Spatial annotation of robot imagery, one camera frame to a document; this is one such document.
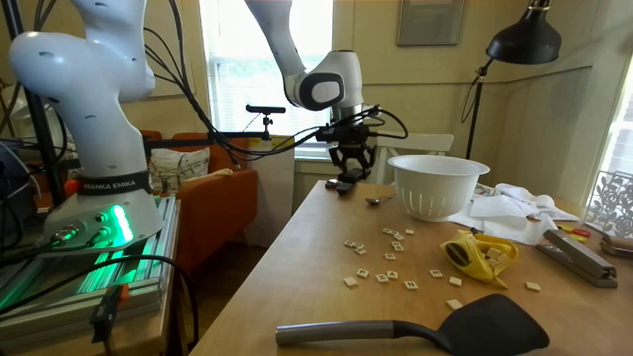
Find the floor lamp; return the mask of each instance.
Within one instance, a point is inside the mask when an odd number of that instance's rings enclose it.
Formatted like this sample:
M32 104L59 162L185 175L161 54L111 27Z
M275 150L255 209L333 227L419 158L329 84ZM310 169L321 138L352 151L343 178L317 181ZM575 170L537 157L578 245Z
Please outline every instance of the floor lamp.
M470 84L475 84L475 101L473 103L473 118L470 123L470 135L466 159L470 159L475 126L479 115L479 105L484 87L484 80L488 74L488 67L494 60L523 65L549 63L558 58L558 52L563 42L560 34L545 19L550 9L551 0L530 0L523 17L514 25L507 27L494 36L486 54L490 60L477 71L477 78Z

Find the green led light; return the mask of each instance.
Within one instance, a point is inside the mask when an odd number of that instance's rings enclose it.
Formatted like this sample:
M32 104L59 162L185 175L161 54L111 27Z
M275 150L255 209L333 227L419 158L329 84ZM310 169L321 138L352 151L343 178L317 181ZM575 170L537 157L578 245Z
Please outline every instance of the green led light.
M115 205L112 208L112 213L116 217L116 225L119 228L119 231L123 235L123 239L125 242L130 242L134 239L134 234L132 234L132 229L130 228L130 222L127 220L125 216L125 210L120 205Z

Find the window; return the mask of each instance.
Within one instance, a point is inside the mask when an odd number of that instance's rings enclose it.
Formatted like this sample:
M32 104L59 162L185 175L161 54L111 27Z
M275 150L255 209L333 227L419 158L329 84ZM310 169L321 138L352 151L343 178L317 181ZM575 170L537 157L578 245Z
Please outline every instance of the window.
M271 134L293 135L329 122L329 110L313 112L292 106L286 100L281 72L243 0L200 0L200 5L213 121L220 130L263 130L263 117L253 120L256 114L244 109L247 104L287 109L285 114L270 116ZM332 0L292 3L291 34L308 71L332 49L332 8ZM324 143L308 141L305 146L308 155L327 154Z
M629 68L611 124L601 170L633 175L633 65Z

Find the cushion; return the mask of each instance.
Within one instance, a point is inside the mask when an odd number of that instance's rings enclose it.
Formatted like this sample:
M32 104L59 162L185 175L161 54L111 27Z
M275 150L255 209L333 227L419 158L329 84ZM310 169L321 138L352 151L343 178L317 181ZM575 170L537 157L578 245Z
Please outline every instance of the cushion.
M149 160L149 173L154 190L175 194L185 181L202 177L209 167L209 148L195 152L178 152L170 149L153 149Z

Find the spoon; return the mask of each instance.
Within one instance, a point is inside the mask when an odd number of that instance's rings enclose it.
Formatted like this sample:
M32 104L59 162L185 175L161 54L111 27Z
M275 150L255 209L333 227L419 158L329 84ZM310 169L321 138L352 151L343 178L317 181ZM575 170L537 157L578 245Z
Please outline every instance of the spoon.
M389 200L395 197L397 197L397 195L385 195L385 196L381 196L378 199L365 198L365 201L371 205L378 205L380 204L380 201L382 200Z

